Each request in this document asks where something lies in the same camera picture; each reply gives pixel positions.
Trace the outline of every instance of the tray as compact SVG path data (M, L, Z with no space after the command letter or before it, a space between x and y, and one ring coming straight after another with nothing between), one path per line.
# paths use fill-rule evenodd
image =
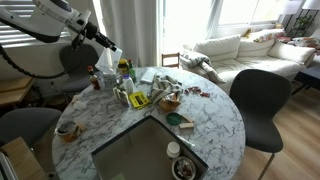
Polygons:
M208 165L159 120L148 116L91 153L101 179L173 179L166 150L171 141L196 166L195 179L203 179Z

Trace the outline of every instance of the chair backrest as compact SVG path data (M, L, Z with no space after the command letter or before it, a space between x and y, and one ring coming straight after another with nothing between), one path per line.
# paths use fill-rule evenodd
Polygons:
M161 54L161 59L162 59L162 66L163 67L177 67L179 68L179 61L180 61L180 53L173 53L173 54Z
M241 71L234 79L230 98L238 107L243 119L244 112L256 114L257 120L269 119L286 104L291 96L292 85L285 77L258 69Z
M89 44L83 44L75 51L71 45L65 46L60 50L59 57L69 75L87 74L87 67L93 66L95 69L99 59L97 51Z

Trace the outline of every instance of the green lid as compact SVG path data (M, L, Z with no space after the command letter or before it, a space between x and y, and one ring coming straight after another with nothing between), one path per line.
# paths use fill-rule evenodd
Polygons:
M175 112L169 113L166 119L170 125L179 125L181 123L181 115Z

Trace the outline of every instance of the round table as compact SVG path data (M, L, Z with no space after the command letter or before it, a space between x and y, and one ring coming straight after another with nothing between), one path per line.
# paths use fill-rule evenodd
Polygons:
M166 113L158 105L149 105L141 110L124 108L112 91L97 91L90 86L79 99L86 103L86 109L76 110L69 104L58 122L59 126L73 120L86 126L86 130L73 142L64 143L58 136L53 139L53 161L60 179L98 179L91 152L148 115L160 120L174 134L195 144L192 150L209 166L204 179L233 177L245 147L244 124L235 104L217 85L201 76L173 68L152 68L178 80L183 88L196 85L203 92L210 93L209 98L193 93L183 94L181 104L175 110L190 117L195 123L194 129L180 130L178 126L169 125ZM140 82L146 70L136 69L135 86L147 95L151 85Z

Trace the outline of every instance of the snack package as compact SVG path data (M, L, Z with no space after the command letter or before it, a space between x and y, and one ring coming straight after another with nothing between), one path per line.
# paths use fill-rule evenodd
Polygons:
M179 96L179 92L170 93L161 98L158 104L166 113L172 112L180 105Z

